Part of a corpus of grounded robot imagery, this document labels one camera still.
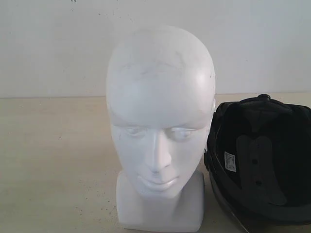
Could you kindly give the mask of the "white mannequin head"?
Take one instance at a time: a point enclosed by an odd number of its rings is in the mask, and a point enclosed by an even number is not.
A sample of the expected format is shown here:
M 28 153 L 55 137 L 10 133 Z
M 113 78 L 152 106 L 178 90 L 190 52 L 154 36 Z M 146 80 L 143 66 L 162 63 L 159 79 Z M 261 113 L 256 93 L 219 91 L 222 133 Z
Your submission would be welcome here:
M 205 45 L 174 26 L 134 32 L 110 58 L 106 105 L 122 167 L 119 223 L 151 232 L 198 231 L 205 184 L 197 167 L 215 109 L 215 71 Z

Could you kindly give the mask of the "black helmet with tinted visor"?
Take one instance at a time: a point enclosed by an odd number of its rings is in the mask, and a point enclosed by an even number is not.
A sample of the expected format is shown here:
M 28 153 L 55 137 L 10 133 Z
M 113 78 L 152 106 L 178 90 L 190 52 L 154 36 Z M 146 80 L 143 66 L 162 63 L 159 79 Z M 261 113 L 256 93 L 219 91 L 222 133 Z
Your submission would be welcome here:
M 240 232 L 310 232 L 309 107 L 267 94 L 220 103 L 204 163 L 218 204 Z

